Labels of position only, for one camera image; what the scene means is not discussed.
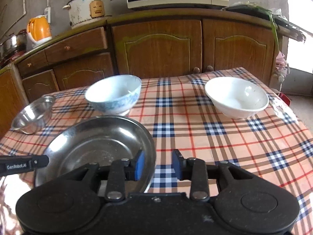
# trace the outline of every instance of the white bowl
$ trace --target white bowl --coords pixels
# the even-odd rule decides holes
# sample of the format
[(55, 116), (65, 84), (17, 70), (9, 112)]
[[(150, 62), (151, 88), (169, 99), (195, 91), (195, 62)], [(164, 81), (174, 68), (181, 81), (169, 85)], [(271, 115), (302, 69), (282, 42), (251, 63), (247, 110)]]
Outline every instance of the white bowl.
[(239, 78), (213, 78), (204, 89), (214, 106), (229, 118), (251, 117), (269, 104), (269, 97), (262, 88)]
[(105, 114), (126, 115), (138, 101), (141, 79), (133, 75), (117, 75), (91, 85), (85, 99), (91, 107)]

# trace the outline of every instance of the blue gripper pad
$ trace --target blue gripper pad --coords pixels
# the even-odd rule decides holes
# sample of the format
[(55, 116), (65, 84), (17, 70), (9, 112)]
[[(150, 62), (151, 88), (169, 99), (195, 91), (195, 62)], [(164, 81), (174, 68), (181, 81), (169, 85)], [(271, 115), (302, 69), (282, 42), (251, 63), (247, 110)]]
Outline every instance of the blue gripper pad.
[(175, 150), (172, 151), (172, 165), (177, 179), (180, 180), (182, 178), (182, 170), (180, 167), (180, 161)]
[(141, 151), (135, 167), (135, 181), (140, 180), (143, 167), (145, 166), (145, 152)]

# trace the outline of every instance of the table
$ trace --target table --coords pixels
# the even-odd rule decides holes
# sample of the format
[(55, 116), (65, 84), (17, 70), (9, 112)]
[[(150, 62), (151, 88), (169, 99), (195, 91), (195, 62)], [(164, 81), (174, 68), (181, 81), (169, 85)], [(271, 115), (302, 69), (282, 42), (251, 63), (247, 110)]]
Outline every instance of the table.
[[(264, 88), (269, 106), (255, 116), (234, 120), (215, 109), (204, 92), (214, 77), (232, 76)], [(52, 118), (34, 135), (9, 131), (0, 140), (5, 155), (42, 154), (46, 146), (68, 126), (100, 115), (84, 99), (87, 87), (57, 92)], [(197, 157), (208, 164), (228, 160), (290, 191), (300, 204), (294, 234), (313, 234), (313, 138), (292, 110), (244, 68), (181, 77), (144, 79), (137, 104), (129, 117), (142, 123), (155, 141), (156, 171), (149, 192), (189, 192), (190, 181), (177, 181), (171, 166), (171, 150), (185, 158)], [(21, 232), (15, 216), (17, 199), (32, 188), (32, 173), (0, 180), (0, 214), (6, 234)], [(211, 195), (217, 187), (209, 180)]]

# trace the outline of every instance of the cabinet knob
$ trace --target cabinet knob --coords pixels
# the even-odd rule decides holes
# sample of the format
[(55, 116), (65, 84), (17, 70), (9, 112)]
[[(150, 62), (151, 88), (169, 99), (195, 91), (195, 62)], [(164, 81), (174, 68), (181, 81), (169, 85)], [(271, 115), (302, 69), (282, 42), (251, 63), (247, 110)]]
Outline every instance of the cabinet knob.
[(200, 69), (198, 67), (195, 67), (192, 71), (193, 74), (200, 73)]
[(210, 72), (210, 71), (214, 71), (214, 69), (213, 69), (213, 66), (208, 65), (208, 66), (205, 68), (205, 72)]

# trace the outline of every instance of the power strip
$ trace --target power strip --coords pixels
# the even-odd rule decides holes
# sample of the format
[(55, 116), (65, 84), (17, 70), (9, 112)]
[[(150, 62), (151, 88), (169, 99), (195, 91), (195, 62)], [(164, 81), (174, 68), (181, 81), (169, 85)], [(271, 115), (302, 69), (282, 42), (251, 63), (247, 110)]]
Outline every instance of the power strip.
[(44, 9), (44, 15), (49, 24), (51, 24), (51, 7), (47, 7)]

